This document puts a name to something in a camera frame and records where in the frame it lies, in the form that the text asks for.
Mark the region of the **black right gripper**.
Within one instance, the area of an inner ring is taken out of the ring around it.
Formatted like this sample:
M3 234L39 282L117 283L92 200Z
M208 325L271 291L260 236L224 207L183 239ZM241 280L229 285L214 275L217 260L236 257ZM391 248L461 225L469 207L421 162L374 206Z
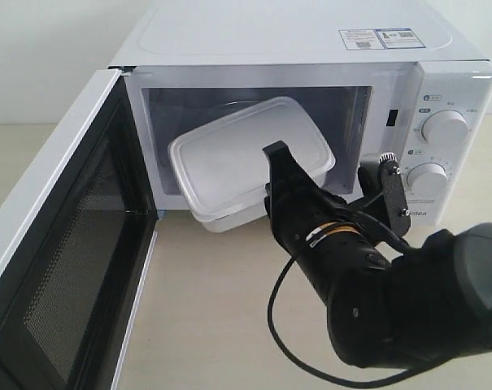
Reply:
M284 141L263 148L268 160L266 210L272 234L322 301L381 301L390 268L376 245L383 223L327 193L299 166Z

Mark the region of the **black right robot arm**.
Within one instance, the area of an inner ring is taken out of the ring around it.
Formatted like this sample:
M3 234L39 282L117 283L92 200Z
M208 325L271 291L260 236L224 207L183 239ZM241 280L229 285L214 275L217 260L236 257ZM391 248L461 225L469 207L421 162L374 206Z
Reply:
M392 154L360 165L363 195L348 202L322 189L285 142L263 153L272 234L323 302L343 362L411 370L492 352L492 223L443 229L414 247Z

